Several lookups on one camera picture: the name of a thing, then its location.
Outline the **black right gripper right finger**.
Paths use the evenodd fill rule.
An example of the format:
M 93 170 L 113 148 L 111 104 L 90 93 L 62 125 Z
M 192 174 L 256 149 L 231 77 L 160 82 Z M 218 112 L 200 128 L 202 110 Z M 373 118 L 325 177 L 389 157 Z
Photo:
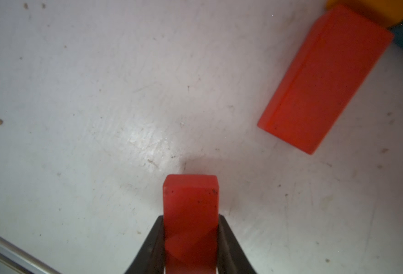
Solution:
M 216 268 L 219 274 L 256 274 L 223 215 L 219 215 Z

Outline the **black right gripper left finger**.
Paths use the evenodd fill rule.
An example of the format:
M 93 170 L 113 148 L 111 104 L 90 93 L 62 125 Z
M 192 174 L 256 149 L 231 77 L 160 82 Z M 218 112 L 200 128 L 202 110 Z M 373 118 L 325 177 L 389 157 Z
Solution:
M 125 274 L 163 274 L 165 272 L 165 234 L 159 216 Z

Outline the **red block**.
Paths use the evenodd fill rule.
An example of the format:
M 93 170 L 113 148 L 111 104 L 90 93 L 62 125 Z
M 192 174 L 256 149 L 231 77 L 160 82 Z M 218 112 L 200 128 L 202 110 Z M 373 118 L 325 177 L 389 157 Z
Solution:
M 311 27 L 258 127 L 313 154 L 392 40 L 347 6 L 330 9 Z
M 219 183 L 214 175 L 168 175 L 163 184 L 165 272 L 214 274 Z

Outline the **orange block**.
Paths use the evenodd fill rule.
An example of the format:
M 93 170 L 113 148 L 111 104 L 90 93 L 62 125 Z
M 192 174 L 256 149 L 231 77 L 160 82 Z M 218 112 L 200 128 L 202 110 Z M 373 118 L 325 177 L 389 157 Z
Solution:
M 325 7 L 336 5 L 345 5 L 385 28 L 403 21 L 403 0 L 329 0 Z

